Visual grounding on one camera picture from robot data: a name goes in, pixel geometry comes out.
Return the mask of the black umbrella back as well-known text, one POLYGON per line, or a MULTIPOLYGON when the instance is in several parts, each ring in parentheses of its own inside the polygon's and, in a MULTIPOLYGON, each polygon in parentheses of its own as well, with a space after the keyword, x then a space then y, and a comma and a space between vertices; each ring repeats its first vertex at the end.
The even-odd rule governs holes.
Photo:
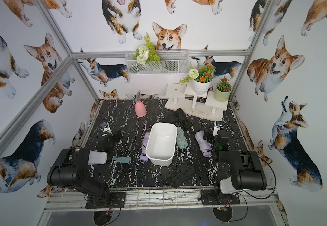
POLYGON ((194 129, 193 123, 188 119, 186 113, 181 108, 163 118, 161 122, 171 123, 179 126, 189 134, 194 134, 200 131, 200 129, 194 129))

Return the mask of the mint green umbrella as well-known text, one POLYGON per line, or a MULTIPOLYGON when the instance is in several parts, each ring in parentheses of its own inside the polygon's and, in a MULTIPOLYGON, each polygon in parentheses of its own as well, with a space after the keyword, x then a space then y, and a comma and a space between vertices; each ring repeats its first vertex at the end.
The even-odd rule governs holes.
POLYGON ((188 141, 186 139, 185 133, 181 127, 177 127, 177 139, 176 143, 179 149, 183 150, 188 147, 188 141))

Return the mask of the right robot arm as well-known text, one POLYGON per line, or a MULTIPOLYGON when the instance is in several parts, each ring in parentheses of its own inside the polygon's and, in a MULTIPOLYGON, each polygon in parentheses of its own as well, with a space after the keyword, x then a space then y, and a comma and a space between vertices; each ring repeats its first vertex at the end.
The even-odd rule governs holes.
POLYGON ((217 186, 220 194, 266 190, 267 179, 255 152, 228 149, 229 138, 225 131, 218 131, 215 136, 204 132, 203 139, 211 144, 214 159, 230 168, 230 176, 221 180, 217 186))

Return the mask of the black umbrella front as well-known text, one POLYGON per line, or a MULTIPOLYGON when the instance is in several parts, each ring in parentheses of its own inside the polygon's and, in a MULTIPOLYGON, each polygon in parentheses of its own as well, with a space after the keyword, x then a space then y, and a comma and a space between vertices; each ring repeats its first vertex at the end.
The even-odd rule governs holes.
POLYGON ((196 173, 195 166, 190 163, 181 164, 166 180, 164 185, 172 188, 179 188, 186 181, 190 180, 196 173))

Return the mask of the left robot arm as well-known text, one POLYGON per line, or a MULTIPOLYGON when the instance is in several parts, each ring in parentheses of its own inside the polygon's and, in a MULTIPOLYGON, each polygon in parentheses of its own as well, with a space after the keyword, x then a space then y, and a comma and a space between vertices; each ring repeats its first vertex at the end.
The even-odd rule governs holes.
POLYGON ((110 204, 108 185, 90 176, 89 168, 110 161, 114 146, 122 138, 121 131, 106 131, 98 135, 96 151, 83 147, 63 149, 48 173, 48 185, 74 189, 87 195, 89 202, 110 204))

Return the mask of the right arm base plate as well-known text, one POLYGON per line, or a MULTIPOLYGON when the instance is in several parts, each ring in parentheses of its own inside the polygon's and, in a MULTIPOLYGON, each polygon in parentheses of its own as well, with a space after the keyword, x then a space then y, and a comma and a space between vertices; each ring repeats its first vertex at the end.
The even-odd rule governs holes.
POLYGON ((228 195, 215 192, 214 190, 201 190, 198 201, 202 202, 202 205, 221 205, 226 204, 240 204, 240 198, 238 195, 228 195))

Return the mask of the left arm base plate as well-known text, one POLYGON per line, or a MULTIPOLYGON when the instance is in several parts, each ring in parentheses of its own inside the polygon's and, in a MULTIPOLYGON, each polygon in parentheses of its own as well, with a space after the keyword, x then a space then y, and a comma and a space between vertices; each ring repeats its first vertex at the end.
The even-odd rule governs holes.
POLYGON ((114 192, 107 197, 87 196, 85 209, 123 208, 127 193, 114 192))

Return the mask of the light purple umbrella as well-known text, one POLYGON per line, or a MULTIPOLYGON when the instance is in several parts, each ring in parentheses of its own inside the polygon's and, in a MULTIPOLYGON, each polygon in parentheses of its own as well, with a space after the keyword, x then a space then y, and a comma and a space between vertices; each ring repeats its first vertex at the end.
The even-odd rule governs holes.
POLYGON ((149 160, 148 157, 146 156, 146 147, 148 144, 149 136, 150 136, 150 132, 145 133, 144 139, 142 141, 141 154, 139 156, 139 160, 141 163, 146 163, 149 160))

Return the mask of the lilac umbrella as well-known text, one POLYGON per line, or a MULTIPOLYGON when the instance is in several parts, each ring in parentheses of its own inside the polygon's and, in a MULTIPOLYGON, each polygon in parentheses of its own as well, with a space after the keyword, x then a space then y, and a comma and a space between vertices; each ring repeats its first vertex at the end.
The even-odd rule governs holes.
POLYGON ((204 157, 212 156, 211 144, 204 139, 204 131, 196 132, 195 139, 204 157))

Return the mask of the black umbrella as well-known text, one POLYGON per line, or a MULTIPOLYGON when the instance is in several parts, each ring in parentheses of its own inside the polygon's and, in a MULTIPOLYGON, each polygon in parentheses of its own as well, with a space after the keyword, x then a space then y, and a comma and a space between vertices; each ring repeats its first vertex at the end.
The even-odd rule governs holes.
POLYGON ((181 164, 166 180, 164 185, 172 188, 179 188, 186 181, 190 180, 196 173, 195 166, 190 163, 181 164))
POLYGON ((194 134, 200 131, 200 129, 194 129, 193 123, 188 119, 186 113, 181 108, 163 118, 161 122, 171 123, 179 126, 189 134, 194 134))

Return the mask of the white plastic storage box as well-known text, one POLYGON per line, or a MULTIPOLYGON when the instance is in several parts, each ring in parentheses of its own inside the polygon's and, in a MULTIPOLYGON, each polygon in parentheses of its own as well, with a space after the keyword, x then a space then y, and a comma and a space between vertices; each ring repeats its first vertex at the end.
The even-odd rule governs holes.
POLYGON ((177 127, 171 123, 158 122, 152 126, 146 146, 146 156, 152 164, 171 165, 176 150, 177 131, 177 127))

